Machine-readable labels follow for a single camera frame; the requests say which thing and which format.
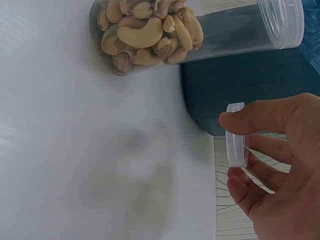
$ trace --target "finger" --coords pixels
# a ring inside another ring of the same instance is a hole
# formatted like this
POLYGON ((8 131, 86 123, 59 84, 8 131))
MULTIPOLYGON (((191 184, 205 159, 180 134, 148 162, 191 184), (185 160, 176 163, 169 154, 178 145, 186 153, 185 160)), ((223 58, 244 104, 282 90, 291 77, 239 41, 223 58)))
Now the finger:
POLYGON ((249 152, 247 171, 271 191, 278 191, 288 173, 278 171, 249 152))
POLYGON ((231 176, 228 179, 227 186, 236 204, 251 220, 254 220, 263 199, 268 193, 262 188, 259 192, 253 192, 238 176, 231 176))
POLYGON ((241 168, 230 168, 228 171, 228 178, 231 178, 232 176, 240 178, 253 194, 259 195, 261 193, 261 187, 255 184, 241 168))
POLYGON ((312 94, 293 97, 255 101, 234 114, 222 113, 221 126, 236 135, 248 135, 259 131, 283 134, 290 117, 310 100, 317 98, 312 94))
POLYGON ((294 154, 287 141, 257 133, 249 135, 249 147, 284 164, 291 165, 294 158, 294 154))

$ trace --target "patterned floor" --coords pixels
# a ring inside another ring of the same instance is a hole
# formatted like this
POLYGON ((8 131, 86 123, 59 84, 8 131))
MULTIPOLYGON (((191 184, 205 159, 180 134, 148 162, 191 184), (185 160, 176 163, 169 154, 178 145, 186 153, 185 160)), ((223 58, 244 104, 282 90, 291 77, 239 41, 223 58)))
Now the patterned floor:
POLYGON ((222 10, 247 6, 257 3, 257 0, 200 0, 204 14, 214 13, 222 10))
MULTIPOLYGON (((281 134, 270 133, 268 136, 286 139, 286 136, 281 134)), ((229 164, 225 137, 214 138, 214 154, 216 172, 216 240, 257 240, 252 222, 235 204, 227 188, 229 164)), ((285 172, 290 170, 290 166, 279 163, 269 156, 257 152, 255 154, 260 160, 278 170, 285 172)), ((255 178, 252 179, 261 186, 259 181, 255 178)))

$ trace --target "human hand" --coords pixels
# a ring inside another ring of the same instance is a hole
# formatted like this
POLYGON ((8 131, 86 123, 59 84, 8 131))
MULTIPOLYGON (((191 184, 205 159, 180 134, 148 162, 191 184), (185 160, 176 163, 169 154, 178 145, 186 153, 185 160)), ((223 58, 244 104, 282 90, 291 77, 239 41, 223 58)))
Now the human hand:
POLYGON ((236 113, 222 113, 228 132, 249 135, 249 147, 291 165, 281 172, 249 153, 247 171, 268 189, 256 185, 240 168, 228 171, 234 201, 253 221, 260 240, 320 240, 320 97, 312 94, 256 101, 236 113), (286 134, 272 139, 256 132, 286 134))

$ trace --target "cashew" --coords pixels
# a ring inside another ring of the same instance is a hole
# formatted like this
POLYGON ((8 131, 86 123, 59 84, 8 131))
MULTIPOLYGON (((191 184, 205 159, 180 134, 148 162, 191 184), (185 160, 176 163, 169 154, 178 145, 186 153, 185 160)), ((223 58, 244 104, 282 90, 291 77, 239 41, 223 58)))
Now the cashew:
POLYGON ((155 66, 166 59, 166 56, 152 55, 150 49, 141 48, 136 53, 133 63, 143 66, 155 66))
POLYGON ((177 14, 180 12, 180 10, 184 7, 184 2, 183 1, 174 1, 173 3, 170 4, 168 13, 173 15, 177 14))
POLYGON ((194 48, 194 46, 193 46, 191 36, 188 30, 186 29, 184 23, 178 16, 173 16, 173 20, 174 20, 174 26, 175 26, 175 33, 181 45, 185 50, 191 51, 194 48))
POLYGON ((193 45, 193 50, 199 50, 203 45, 203 42, 193 45))
POLYGON ((135 7, 143 2, 151 2, 151 0, 120 0, 120 10, 122 14, 131 16, 133 15, 133 10, 135 7))
POLYGON ((137 50, 124 42, 122 42, 116 34, 107 38, 101 43, 102 50, 109 55, 115 56, 120 53, 127 53, 130 56, 130 59, 133 60, 137 50))
POLYGON ((164 20, 168 16, 168 11, 170 5, 174 2, 175 0, 155 0, 154 4, 154 14, 164 20))
POLYGON ((188 30, 192 43, 196 42, 195 40, 195 32, 194 32, 194 27, 193 24, 191 23, 191 12, 189 12, 185 7, 181 9, 181 16, 183 19, 183 24, 185 28, 188 30))
POLYGON ((175 30, 175 21, 172 16, 166 16, 164 23, 163 23, 163 30, 166 33, 172 33, 175 30))
POLYGON ((98 20, 98 26, 102 31, 106 31, 109 28, 110 25, 110 21, 107 18, 107 9, 102 9, 98 16, 97 16, 97 20, 98 20))
POLYGON ((103 34, 102 39, 101 39, 101 43, 103 43, 105 40, 107 40, 108 38, 110 38, 112 35, 117 34, 117 30, 118 30, 118 25, 117 24, 113 24, 111 25, 103 34))
POLYGON ((144 1, 135 6, 133 15, 137 19, 149 19, 154 14, 154 5, 150 2, 144 1))
POLYGON ((202 30, 202 26, 198 19, 192 15, 189 14, 193 32, 194 32, 194 39, 193 39, 193 44, 194 45, 202 45, 202 42, 204 41, 204 32, 202 30))
POLYGON ((188 55, 188 51, 184 48, 178 48, 175 52, 168 56, 166 59, 169 64, 179 64, 181 63, 188 55))
POLYGON ((144 19, 138 19, 135 16, 126 16, 121 19, 121 21, 118 23, 118 27, 128 27, 131 29, 142 29, 146 24, 147 20, 144 19))
POLYGON ((107 7, 107 17, 113 24, 117 24, 122 19, 122 13, 119 7, 120 0, 110 0, 107 7))
POLYGON ((174 38, 162 38, 157 45, 153 46, 153 51, 163 57, 168 57, 177 49, 178 41, 174 38))
POLYGON ((194 14, 194 11, 192 10, 191 7, 185 6, 185 8, 186 8, 192 15, 195 15, 195 14, 194 14))
POLYGON ((127 26, 120 27, 117 30, 119 39, 138 49, 152 47, 162 38, 163 35, 162 21, 157 17, 152 17, 148 20, 145 27, 134 29, 127 26))
POLYGON ((130 56, 125 52, 112 56, 112 61, 114 67, 122 73, 130 72, 134 66, 130 61, 130 56))

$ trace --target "plastic container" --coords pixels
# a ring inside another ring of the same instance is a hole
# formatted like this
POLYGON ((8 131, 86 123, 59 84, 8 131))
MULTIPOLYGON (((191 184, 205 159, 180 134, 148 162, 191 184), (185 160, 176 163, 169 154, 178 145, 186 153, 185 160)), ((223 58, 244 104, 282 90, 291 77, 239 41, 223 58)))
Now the plastic container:
POLYGON ((301 0, 257 0, 251 6, 197 17, 184 6, 189 1, 97 0, 89 17, 91 37, 106 64, 120 75, 206 58, 295 48, 302 41, 301 0))

